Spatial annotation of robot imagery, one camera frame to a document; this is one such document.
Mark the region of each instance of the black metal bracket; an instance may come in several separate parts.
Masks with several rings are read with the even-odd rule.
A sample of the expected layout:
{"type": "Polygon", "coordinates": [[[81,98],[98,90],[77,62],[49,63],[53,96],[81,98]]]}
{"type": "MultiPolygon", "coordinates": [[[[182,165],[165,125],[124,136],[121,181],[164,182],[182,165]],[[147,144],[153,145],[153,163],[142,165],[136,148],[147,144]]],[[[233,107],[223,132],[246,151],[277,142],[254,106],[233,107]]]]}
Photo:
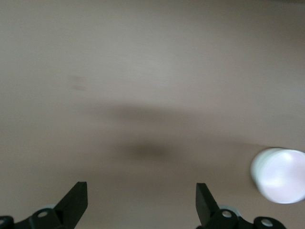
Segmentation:
{"type": "Polygon", "coordinates": [[[1,216],[0,229],[74,229],[87,206],[87,183],[78,182],[54,208],[38,210],[18,223],[1,216]]]}
{"type": "Polygon", "coordinates": [[[257,217],[252,224],[231,210],[220,209],[204,183],[196,187],[196,209],[201,222],[197,229],[286,229],[270,217],[257,217]]]}

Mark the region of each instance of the white cup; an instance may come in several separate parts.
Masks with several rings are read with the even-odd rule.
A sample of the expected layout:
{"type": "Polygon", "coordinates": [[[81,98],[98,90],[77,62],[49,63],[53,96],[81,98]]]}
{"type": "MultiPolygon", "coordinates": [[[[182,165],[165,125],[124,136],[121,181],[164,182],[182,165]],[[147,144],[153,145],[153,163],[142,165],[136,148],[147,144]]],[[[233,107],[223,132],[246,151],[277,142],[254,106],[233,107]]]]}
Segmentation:
{"type": "Polygon", "coordinates": [[[251,175],[268,200],[290,204],[305,198],[305,153],[292,149],[270,148],[258,154],[251,175]]]}

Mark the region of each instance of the white plastic cap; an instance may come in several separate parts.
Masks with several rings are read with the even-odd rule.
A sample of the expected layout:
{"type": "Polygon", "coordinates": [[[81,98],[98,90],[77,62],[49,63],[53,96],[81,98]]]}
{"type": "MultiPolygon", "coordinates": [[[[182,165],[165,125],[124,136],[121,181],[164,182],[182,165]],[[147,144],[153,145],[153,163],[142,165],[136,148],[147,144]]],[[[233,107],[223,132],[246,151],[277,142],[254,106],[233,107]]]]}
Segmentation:
{"type": "Polygon", "coordinates": [[[251,175],[268,200],[290,204],[305,198],[305,153],[270,148],[252,162],[251,175]]]}

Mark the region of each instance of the beige surface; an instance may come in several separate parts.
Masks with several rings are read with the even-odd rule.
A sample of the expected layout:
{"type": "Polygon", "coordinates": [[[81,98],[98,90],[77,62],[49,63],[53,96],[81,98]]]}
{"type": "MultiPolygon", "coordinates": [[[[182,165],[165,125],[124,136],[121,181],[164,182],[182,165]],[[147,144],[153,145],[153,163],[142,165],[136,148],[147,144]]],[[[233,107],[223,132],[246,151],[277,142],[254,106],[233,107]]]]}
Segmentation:
{"type": "Polygon", "coordinates": [[[251,182],[262,149],[305,150],[305,5],[0,1],[0,215],[87,181],[78,229],[192,229],[195,184],[300,229],[305,202],[251,182]]]}

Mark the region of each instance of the rim of white object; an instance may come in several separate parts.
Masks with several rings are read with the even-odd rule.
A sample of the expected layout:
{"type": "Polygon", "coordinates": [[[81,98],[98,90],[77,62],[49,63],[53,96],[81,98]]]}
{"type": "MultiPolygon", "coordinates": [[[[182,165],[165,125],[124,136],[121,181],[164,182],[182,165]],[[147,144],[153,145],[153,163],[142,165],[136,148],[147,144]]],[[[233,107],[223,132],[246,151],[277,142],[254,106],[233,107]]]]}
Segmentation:
{"type": "Polygon", "coordinates": [[[251,175],[268,200],[289,204],[305,198],[305,153],[270,148],[255,157],[251,175]]]}

